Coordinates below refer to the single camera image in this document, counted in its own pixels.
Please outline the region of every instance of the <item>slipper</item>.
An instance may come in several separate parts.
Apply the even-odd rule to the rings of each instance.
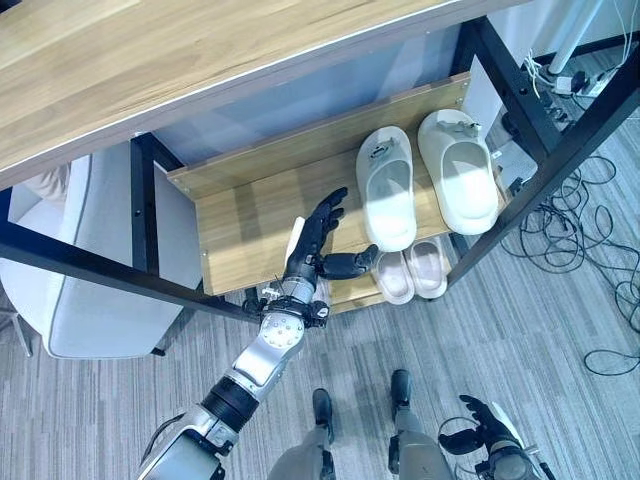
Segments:
[[[373,277],[382,296],[394,305],[407,303],[416,293],[402,252],[381,253],[376,259]]]
[[[419,240],[404,251],[416,293],[422,298],[438,298],[447,290],[442,243],[438,237]]]
[[[459,110],[438,110],[418,130],[418,147],[442,218],[454,232],[478,235],[498,218],[498,194],[480,126]]]
[[[384,127],[367,137],[356,159],[367,235],[383,252],[399,252],[416,237],[413,163],[407,134]]]

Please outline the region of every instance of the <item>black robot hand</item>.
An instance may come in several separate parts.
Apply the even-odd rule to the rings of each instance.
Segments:
[[[491,451],[497,442],[506,440],[520,445],[511,431],[491,413],[489,407],[470,395],[460,395],[460,400],[467,404],[467,409],[480,425],[475,430],[467,429],[453,435],[440,435],[440,444],[454,455],[462,455],[480,448],[482,445]]]
[[[334,191],[305,220],[296,248],[287,260],[285,278],[299,276],[315,285],[318,276],[330,280],[355,278],[371,268],[378,252],[375,245],[357,254],[337,253],[326,257],[320,254],[327,235],[338,227],[344,214],[343,208],[336,207],[347,193],[346,187]]]

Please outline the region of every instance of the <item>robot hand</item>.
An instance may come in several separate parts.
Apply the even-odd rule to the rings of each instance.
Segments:
[[[336,207],[347,193],[346,187],[334,191],[306,219],[298,243],[287,260],[285,279],[303,278],[315,287],[318,276],[329,280],[346,280],[369,271],[378,253],[376,245],[370,245],[361,253],[320,254],[327,235],[338,227],[340,217],[344,214],[343,208]]]
[[[476,473],[491,480],[537,480],[533,464],[511,430],[499,421],[488,405],[470,395],[460,395],[479,425],[453,435],[441,434],[438,441],[453,455],[464,455],[485,446],[489,460],[476,465]]]

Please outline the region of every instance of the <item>white chair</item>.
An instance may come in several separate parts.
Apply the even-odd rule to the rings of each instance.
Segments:
[[[25,228],[131,265],[129,145],[72,163],[64,213],[14,187],[9,220]],[[195,288],[201,279],[195,207],[156,168],[160,276]],[[0,259],[7,296],[60,358],[124,358],[149,354],[181,307]]]

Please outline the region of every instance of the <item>white pole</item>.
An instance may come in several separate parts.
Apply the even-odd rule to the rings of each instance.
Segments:
[[[562,45],[560,45],[555,57],[553,57],[551,65],[549,65],[549,73],[557,75],[562,71],[569,58],[571,58],[571,54],[578,46],[578,42],[582,38],[582,35],[584,35],[584,32],[591,24],[593,17],[595,17],[598,12],[600,5],[602,5],[602,1],[603,0],[586,0],[584,2],[584,7],[578,14],[575,23],[562,42]]]

